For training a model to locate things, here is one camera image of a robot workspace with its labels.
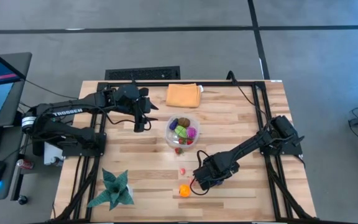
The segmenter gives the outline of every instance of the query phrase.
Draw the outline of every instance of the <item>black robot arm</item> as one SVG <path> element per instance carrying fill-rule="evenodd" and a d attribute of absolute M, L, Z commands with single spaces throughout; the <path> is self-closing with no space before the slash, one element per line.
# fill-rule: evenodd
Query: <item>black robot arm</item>
<path fill-rule="evenodd" d="M 208 190 L 238 172 L 240 165 L 237 161 L 252 151 L 267 146 L 278 154 L 283 147 L 296 147 L 302 139 L 285 116 L 277 116 L 263 130 L 234 149 L 205 158 L 193 175 L 201 188 Z"/>
<path fill-rule="evenodd" d="M 115 111 L 132 115 L 134 131 L 138 133 L 145 130 L 145 124 L 155 120 L 145 114 L 151 109 L 158 109 L 150 102 L 148 94 L 147 88 L 138 89 L 134 84 L 126 84 L 117 89 L 89 94 L 79 100 L 42 103 L 31 107 L 23 115 L 22 130 L 33 138 L 53 139 L 49 142 L 62 148 L 63 156 L 99 156 L 104 152 L 104 133 L 95 133 L 93 128 L 75 128 L 52 118 L 78 113 L 107 115 Z"/>

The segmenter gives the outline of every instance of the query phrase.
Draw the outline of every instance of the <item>gray carpet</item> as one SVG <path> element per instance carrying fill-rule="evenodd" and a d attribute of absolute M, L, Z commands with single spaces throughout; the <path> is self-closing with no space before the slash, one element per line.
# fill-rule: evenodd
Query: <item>gray carpet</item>
<path fill-rule="evenodd" d="M 255 0 L 260 26 L 358 25 L 358 0 Z M 0 29 L 250 26 L 242 0 L 0 0 Z M 271 79 L 283 80 L 300 134 L 317 214 L 358 222 L 358 138 L 347 126 L 358 107 L 358 30 L 262 31 Z M 121 34 L 0 34 L 0 54 L 32 52 L 28 79 L 64 95 L 105 69 L 179 65 L 182 79 L 261 79 L 252 31 Z M 26 85 L 22 101 L 60 101 Z M 56 171 L 28 176 L 19 206 L 0 201 L 0 223 L 49 218 Z"/>

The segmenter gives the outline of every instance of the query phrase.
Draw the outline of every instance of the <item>orange towel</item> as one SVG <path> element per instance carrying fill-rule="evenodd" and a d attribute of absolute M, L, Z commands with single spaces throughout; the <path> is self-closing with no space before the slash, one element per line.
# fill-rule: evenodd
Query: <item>orange towel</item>
<path fill-rule="evenodd" d="M 169 84 L 167 106 L 196 108 L 200 105 L 201 91 L 195 84 Z"/>

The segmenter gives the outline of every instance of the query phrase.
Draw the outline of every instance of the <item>wooden tabletop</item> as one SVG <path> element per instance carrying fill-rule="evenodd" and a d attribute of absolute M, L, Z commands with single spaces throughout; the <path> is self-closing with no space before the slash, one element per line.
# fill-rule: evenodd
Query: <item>wooden tabletop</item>
<path fill-rule="evenodd" d="M 95 92 L 97 84 L 97 81 L 83 82 L 80 98 Z M 266 81 L 266 87 L 272 116 L 285 115 L 291 120 L 283 83 Z M 241 88 L 252 101 L 251 87 Z M 192 171 L 198 167 L 197 150 L 202 149 L 210 155 L 227 151 L 258 131 L 255 108 L 246 101 L 238 88 L 204 86 L 198 108 L 166 106 L 167 87 L 149 87 L 149 90 L 150 99 L 159 110 L 153 110 L 147 116 L 158 118 L 158 121 L 153 121 L 152 129 L 143 133 L 134 133 L 132 123 L 112 125 L 106 122 L 108 142 L 99 164 L 96 184 L 98 195 L 104 190 L 102 168 L 115 175 L 129 170 L 128 184 L 134 189 L 135 205 L 118 205 L 109 212 L 109 204 L 104 203 L 93 208 L 91 221 L 274 221 L 265 162 L 258 150 L 240 159 L 239 172 L 222 185 L 210 189 L 206 195 L 191 194 L 188 198 L 181 198 L 178 194 L 179 186 L 189 184 Z M 196 146 L 185 149 L 185 153 L 180 156 L 175 154 L 164 138 L 168 119 L 177 113 L 191 114 L 201 124 Z M 131 118 L 119 113 L 109 115 L 113 121 Z M 87 127 L 90 119 L 90 114 L 78 114 L 73 125 Z M 57 215 L 70 202 L 77 161 L 77 157 L 72 157 L 64 162 L 55 198 Z M 307 213 L 315 216 L 303 164 L 294 156 L 282 156 L 282 161 L 289 191 Z M 77 180 L 80 178 L 81 166 Z M 185 175 L 180 175 L 180 168 L 186 169 Z M 195 190 L 201 191 L 198 184 L 194 186 Z M 284 217 L 282 196 L 279 190 L 277 192 Z M 88 192 L 84 194 L 85 203 L 83 200 L 80 217 L 85 216 L 87 196 Z"/>

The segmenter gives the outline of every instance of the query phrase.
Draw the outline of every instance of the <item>clear plastic bowl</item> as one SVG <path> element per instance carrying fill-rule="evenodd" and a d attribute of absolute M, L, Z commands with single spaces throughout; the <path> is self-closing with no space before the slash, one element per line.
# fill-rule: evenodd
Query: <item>clear plastic bowl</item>
<path fill-rule="evenodd" d="M 176 134 L 175 131 L 172 131 L 169 129 L 169 125 L 172 123 L 174 119 L 179 118 L 187 118 L 190 120 L 189 127 L 194 127 L 197 130 L 196 137 L 193 140 L 193 142 L 189 145 L 187 144 L 179 144 L 179 137 Z M 196 141 L 198 140 L 198 136 L 200 135 L 200 123 L 192 116 L 186 115 L 186 114 L 175 114 L 173 115 L 167 122 L 167 126 L 165 128 L 165 140 L 167 140 L 168 144 L 172 147 L 180 147 L 182 149 L 189 148 L 191 146 L 194 146 L 196 144 Z"/>

